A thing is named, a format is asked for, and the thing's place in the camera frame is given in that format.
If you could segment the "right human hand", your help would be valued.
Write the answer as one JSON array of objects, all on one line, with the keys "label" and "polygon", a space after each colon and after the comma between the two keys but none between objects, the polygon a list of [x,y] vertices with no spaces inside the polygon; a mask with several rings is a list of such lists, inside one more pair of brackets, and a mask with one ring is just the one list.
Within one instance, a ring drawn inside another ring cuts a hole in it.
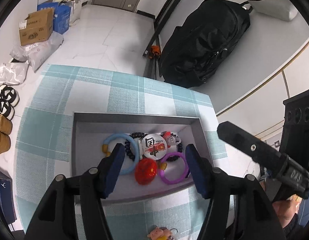
[{"label": "right human hand", "polygon": [[274,198],[282,185],[281,182],[275,179],[264,178],[259,181],[259,183],[271,201],[280,224],[285,228],[291,222],[294,215],[298,213],[302,198],[294,194],[287,198],[287,200],[279,200],[275,202]]}]

